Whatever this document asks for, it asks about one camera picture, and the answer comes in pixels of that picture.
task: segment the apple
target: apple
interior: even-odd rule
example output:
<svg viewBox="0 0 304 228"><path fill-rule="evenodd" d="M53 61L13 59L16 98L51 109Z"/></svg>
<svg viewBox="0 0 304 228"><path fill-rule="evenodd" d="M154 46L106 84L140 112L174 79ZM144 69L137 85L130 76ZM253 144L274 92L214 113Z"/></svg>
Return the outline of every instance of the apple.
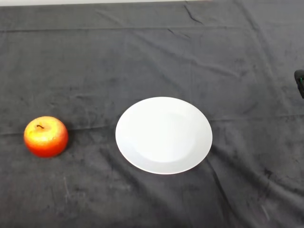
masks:
<svg viewBox="0 0 304 228"><path fill-rule="evenodd" d="M38 157L49 158L60 154L66 148L67 141L67 128L51 116L34 119L24 131L26 147Z"/></svg>

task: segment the dark gray cloth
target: dark gray cloth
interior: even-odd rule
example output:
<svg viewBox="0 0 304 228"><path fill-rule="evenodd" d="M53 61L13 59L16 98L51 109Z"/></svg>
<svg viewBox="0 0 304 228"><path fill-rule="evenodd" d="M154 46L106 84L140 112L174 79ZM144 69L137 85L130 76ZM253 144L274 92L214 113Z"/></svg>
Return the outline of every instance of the dark gray cloth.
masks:
<svg viewBox="0 0 304 228"><path fill-rule="evenodd" d="M0 227L303 228L304 1L210 0L0 8ZM209 119L197 167L155 175L114 137L154 96ZM33 156L51 115L68 149Z"/></svg>

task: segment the white plate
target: white plate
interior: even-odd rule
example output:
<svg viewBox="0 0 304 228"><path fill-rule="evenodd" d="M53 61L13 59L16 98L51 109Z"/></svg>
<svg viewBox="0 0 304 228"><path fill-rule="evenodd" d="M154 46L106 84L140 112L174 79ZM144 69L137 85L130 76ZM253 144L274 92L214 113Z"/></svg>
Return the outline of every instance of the white plate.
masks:
<svg viewBox="0 0 304 228"><path fill-rule="evenodd" d="M212 144L211 126L204 114L171 97L132 105L120 117L115 136L120 152L131 164L157 174L193 168Z"/></svg>

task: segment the white wall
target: white wall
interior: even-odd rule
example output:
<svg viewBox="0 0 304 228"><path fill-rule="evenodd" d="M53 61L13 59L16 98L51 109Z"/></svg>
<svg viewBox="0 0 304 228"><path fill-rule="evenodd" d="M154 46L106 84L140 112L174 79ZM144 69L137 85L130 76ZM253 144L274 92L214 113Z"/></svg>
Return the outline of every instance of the white wall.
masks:
<svg viewBox="0 0 304 228"><path fill-rule="evenodd" d="M149 1L179 1L179 0L0 0L0 6L61 5L61 4L149 2Z"/></svg>

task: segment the black object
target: black object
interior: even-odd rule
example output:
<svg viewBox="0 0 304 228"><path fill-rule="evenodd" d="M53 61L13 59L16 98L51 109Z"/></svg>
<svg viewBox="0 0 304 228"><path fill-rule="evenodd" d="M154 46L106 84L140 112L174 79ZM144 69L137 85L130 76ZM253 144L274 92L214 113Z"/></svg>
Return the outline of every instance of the black object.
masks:
<svg viewBox="0 0 304 228"><path fill-rule="evenodd" d="M304 99L304 70L296 70L294 73L294 78L296 83L298 84L298 89L300 91L300 94L302 98Z"/></svg>

